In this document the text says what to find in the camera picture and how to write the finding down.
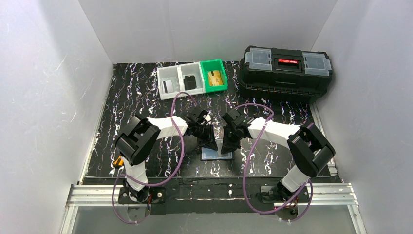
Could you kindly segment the black card holder wallet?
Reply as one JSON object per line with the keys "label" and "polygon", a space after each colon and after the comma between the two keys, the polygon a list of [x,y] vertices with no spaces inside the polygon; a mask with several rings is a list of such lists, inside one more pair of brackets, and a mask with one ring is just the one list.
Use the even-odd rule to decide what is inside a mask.
{"label": "black card holder wallet", "polygon": [[216,140],[218,150],[215,151],[213,149],[201,148],[201,160],[202,161],[213,161],[213,160],[233,160],[233,152],[227,153],[227,154],[221,154],[221,148],[223,145],[223,140],[222,139],[217,139]]}

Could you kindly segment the tan credit card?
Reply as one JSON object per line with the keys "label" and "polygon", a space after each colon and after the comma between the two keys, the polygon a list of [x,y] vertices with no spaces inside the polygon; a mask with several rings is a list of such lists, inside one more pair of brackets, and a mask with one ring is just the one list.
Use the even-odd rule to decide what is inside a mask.
{"label": "tan credit card", "polygon": [[208,75],[209,86],[223,85],[223,80],[222,80],[220,71],[218,70],[209,71],[207,75]]}

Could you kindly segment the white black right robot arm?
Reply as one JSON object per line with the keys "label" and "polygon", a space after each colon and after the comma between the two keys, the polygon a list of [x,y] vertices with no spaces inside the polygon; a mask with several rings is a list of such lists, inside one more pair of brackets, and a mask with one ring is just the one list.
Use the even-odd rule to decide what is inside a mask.
{"label": "white black right robot arm", "polygon": [[269,201],[288,200],[302,184],[316,177],[336,154],[313,122],[281,124],[262,117],[248,117],[236,109],[225,113],[222,118],[226,122],[222,154],[239,149],[244,138],[264,139],[290,150],[295,165],[276,187],[261,194]]}

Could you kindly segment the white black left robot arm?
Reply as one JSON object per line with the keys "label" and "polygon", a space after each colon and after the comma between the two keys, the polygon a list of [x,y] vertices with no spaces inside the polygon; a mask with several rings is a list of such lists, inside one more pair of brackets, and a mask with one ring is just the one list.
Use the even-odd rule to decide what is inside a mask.
{"label": "white black left robot arm", "polygon": [[127,196],[141,203],[149,197],[145,161],[156,141],[166,137],[195,136],[200,147],[217,150],[211,117],[199,106],[180,116],[143,118],[134,116],[115,141],[125,167],[123,186]]}

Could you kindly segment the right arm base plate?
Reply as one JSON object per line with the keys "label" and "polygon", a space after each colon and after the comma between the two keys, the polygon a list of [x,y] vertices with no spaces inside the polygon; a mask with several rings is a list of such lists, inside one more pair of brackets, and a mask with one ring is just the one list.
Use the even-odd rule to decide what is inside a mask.
{"label": "right arm base plate", "polygon": [[[262,203],[285,203],[288,201],[294,192],[289,192],[287,189],[279,190],[276,186],[261,186],[256,196]],[[305,203],[309,201],[309,192],[307,188],[303,188],[302,191],[288,204],[289,206],[296,203]]]}

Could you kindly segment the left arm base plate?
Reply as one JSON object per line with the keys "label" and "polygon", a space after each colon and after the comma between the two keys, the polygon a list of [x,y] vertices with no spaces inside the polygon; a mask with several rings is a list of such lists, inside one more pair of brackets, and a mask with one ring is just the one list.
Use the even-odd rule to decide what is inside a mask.
{"label": "left arm base plate", "polygon": [[117,196],[119,204],[162,204],[165,202],[164,187],[145,187],[141,191],[122,187]]}

